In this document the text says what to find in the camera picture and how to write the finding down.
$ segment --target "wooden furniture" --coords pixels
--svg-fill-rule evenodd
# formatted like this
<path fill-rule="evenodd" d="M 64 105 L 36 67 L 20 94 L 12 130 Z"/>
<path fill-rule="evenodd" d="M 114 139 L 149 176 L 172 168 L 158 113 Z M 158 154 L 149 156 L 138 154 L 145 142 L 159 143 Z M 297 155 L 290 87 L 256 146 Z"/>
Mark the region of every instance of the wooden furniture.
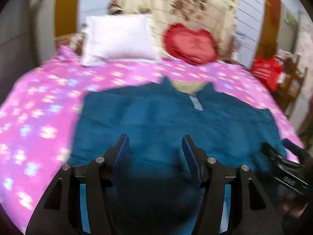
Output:
<path fill-rule="evenodd" d="M 289 110 L 287 117 L 289 117 L 293 112 L 295 101 L 300 94 L 308 72 L 307 67 L 305 68 L 304 73 L 301 73 L 300 70 L 298 70 L 297 66 L 299 59 L 300 56 L 298 55 L 296 62 L 293 62 L 292 60 L 284 61 L 283 67 L 286 73 L 286 78 L 281 84 L 278 85 L 277 90 L 272 93 L 277 105 L 284 113 L 286 113 L 287 108 L 291 105 L 291 110 Z"/>

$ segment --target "metal screw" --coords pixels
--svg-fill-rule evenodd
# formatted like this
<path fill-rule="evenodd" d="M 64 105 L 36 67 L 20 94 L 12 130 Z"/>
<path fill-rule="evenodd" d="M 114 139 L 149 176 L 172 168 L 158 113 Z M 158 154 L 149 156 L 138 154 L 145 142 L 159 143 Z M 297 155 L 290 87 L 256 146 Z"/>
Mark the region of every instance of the metal screw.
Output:
<path fill-rule="evenodd" d="M 69 168 L 71 168 L 71 166 L 69 164 L 64 164 L 62 166 L 62 170 L 68 170 Z"/>
<path fill-rule="evenodd" d="M 246 164 L 243 164 L 243 165 L 241 166 L 241 168 L 242 168 L 244 171 L 248 171 L 248 170 L 250 169 L 249 166 L 246 165 Z"/>
<path fill-rule="evenodd" d="M 213 157 L 209 157 L 209 158 L 208 158 L 208 163 L 214 164 L 214 163 L 216 163 L 216 159 L 213 158 Z"/>
<path fill-rule="evenodd" d="M 99 164 L 103 163 L 103 161 L 104 161 L 104 158 L 102 156 L 96 158 L 96 162 Z"/>

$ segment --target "white fabric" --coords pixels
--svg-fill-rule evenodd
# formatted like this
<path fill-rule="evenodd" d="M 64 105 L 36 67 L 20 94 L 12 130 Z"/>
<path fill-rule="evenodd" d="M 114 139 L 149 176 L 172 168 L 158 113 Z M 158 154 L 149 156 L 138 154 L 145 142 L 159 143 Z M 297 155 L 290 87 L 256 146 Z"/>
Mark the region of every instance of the white fabric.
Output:
<path fill-rule="evenodd" d="M 106 15 L 87 17 L 82 62 L 158 61 L 150 30 L 150 15 Z"/>

